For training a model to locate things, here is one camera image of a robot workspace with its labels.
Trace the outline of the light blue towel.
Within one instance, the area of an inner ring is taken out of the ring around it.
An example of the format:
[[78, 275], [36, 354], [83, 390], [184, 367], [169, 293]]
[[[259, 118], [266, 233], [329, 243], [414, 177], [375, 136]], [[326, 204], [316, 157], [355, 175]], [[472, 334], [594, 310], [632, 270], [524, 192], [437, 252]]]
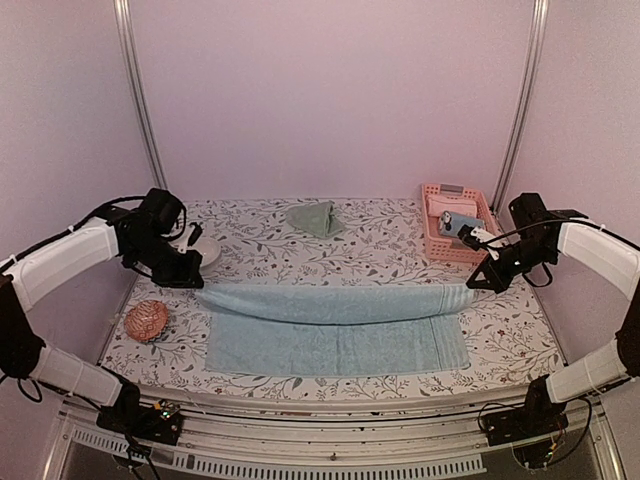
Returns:
[[466, 369], [458, 316], [463, 284], [276, 286], [212, 284], [205, 366], [276, 377], [370, 377]]

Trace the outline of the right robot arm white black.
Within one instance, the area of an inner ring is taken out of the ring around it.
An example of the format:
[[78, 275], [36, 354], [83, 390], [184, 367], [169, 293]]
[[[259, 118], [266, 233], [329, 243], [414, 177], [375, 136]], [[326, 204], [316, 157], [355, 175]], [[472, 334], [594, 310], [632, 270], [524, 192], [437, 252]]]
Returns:
[[562, 369], [532, 381], [517, 427], [537, 436], [567, 402], [604, 392], [639, 376], [639, 247], [576, 210], [550, 210], [537, 193], [523, 193], [509, 205], [513, 230], [492, 234], [463, 226], [459, 239], [484, 259], [466, 282], [496, 294], [535, 268], [548, 272], [569, 259], [607, 283], [627, 302], [612, 339]]

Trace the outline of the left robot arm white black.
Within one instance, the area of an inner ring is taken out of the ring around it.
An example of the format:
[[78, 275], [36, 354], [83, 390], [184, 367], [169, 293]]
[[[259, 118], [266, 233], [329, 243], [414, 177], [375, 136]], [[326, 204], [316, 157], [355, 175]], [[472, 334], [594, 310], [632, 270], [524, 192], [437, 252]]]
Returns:
[[93, 267], [119, 259], [122, 266], [172, 289], [200, 289], [202, 255], [194, 245], [201, 227], [187, 221], [184, 203], [167, 190], [109, 200], [77, 223], [1, 266], [1, 377], [46, 384], [96, 405], [128, 434], [148, 426], [151, 411], [126, 378], [49, 345], [27, 314], [59, 287]]

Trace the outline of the pink plastic basket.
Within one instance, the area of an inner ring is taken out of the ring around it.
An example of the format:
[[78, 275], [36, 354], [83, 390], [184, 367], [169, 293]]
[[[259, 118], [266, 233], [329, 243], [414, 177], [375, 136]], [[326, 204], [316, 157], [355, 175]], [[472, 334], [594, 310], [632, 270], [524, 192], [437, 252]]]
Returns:
[[481, 190], [446, 184], [421, 186], [426, 257], [430, 260], [474, 263], [487, 253], [473, 250], [458, 237], [462, 226], [480, 226], [497, 236], [500, 228]]

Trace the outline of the white bowl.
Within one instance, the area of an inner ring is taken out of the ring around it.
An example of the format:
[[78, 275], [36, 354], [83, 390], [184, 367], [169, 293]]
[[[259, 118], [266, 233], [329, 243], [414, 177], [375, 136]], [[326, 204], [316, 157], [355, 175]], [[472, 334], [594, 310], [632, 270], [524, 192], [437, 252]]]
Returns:
[[201, 257], [199, 271], [202, 274], [210, 272], [221, 256], [220, 244], [212, 238], [200, 237], [194, 245], [187, 247], [188, 251], [197, 251]]

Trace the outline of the blue patterned rolled towel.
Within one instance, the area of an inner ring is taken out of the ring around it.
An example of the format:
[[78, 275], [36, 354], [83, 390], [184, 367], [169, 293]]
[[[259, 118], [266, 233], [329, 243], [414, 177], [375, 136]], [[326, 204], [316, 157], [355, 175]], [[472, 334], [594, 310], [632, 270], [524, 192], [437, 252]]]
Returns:
[[438, 219], [438, 233], [442, 237], [457, 238], [459, 231], [465, 226], [471, 229], [484, 228], [485, 222], [479, 218], [450, 211], [444, 211]]

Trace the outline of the pink rolled towel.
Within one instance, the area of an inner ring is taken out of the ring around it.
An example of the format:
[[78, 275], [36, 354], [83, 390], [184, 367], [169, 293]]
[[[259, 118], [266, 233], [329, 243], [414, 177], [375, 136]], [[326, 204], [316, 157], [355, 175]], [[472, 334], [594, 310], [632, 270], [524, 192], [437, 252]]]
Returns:
[[426, 199], [427, 215], [440, 217], [444, 212], [476, 218], [478, 207], [475, 201], [466, 198], [450, 198], [445, 195], [429, 195]]

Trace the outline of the green towel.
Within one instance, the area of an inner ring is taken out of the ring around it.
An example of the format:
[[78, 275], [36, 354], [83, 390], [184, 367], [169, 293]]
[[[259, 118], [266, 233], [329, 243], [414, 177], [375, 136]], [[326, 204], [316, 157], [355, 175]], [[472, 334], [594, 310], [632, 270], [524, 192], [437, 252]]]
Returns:
[[286, 212], [286, 222], [297, 230], [321, 239], [330, 238], [345, 229], [335, 215], [332, 201], [292, 207]]

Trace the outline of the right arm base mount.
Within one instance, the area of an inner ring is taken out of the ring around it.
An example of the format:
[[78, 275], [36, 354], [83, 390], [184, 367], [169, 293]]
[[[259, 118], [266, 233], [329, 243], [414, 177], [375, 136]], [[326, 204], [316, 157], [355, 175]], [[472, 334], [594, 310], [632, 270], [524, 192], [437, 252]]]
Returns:
[[528, 395], [519, 406], [490, 402], [481, 409], [477, 424], [490, 446], [520, 442], [566, 429], [566, 406], [539, 394]]

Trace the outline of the front aluminium rail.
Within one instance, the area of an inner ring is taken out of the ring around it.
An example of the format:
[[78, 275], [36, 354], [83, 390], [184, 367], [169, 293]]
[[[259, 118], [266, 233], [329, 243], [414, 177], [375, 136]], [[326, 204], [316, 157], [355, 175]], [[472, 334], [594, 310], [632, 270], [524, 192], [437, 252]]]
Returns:
[[79, 400], [63, 403], [47, 479], [621, 479], [625, 472], [597, 399], [573, 401], [568, 425], [491, 444], [481, 418], [524, 398], [521, 387], [453, 396], [294, 401], [146, 387], [176, 402], [175, 445], [127, 453]]

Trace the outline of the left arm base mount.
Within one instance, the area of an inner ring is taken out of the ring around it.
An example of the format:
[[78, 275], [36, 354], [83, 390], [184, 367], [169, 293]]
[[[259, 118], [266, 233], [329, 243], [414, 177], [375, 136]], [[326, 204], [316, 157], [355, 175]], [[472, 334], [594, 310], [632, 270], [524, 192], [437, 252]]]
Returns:
[[159, 400], [142, 405], [138, 399], [120, 399], [111, 407], [101, 407], [96, 424], [133, 439], [176, 446], [184, 416], [179, 405]]

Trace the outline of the left aluminium frame post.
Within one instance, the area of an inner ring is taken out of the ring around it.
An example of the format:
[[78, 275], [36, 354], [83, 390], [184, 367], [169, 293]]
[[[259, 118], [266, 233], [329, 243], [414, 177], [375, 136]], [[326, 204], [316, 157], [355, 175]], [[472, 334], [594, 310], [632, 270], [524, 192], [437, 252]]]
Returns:
[[168, 182], [153, 130], [151, 115], [144, 91], [142, 71], [137, 55], [131, 5], [127, 0], [114, 0], [113, 7], [134, 113], [142, 137], [151, 177], [157, 187], [166, 189]]

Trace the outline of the aluminium frame post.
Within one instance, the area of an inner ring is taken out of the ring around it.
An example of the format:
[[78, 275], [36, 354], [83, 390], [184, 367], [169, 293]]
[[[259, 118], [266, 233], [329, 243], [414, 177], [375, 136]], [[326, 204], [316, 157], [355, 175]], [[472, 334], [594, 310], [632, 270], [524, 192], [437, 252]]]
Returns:
[[134, 113], [142, 137], [151, 177], [157, 187], [166, 189], [168, 182], [153, 130], [151, 115], [144, 91], [142, 71], [137, 55], [131, 5], [127, 0], [114, 0], [113, 7]]
[[549, 4], [550, 2], [548, 0], [535, 0], [533, 2], [524, 71], [516, 103], [516, 110], [498, 182], [491, 201], [491, 208], [494, 214], [498, 214], [504, 206], [508, 188], [515, 172], [517, 157], [523, 139], [542, 57]]

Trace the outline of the right aluminium frame post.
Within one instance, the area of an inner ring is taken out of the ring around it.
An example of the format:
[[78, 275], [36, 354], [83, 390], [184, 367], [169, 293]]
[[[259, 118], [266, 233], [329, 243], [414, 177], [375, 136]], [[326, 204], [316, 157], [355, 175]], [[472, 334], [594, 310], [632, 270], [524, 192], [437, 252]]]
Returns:
[[504, 206], [508, 188], [515, 172], [517, 157], [523, 139], [542, 57], [549, 4], [550, 2], [548, 0], [535, 0], [533, 2], [524, 71], [516, 103], [516, 110], [498, 182], [491, 201], [491, 208], [494, 214], [498, 214]]

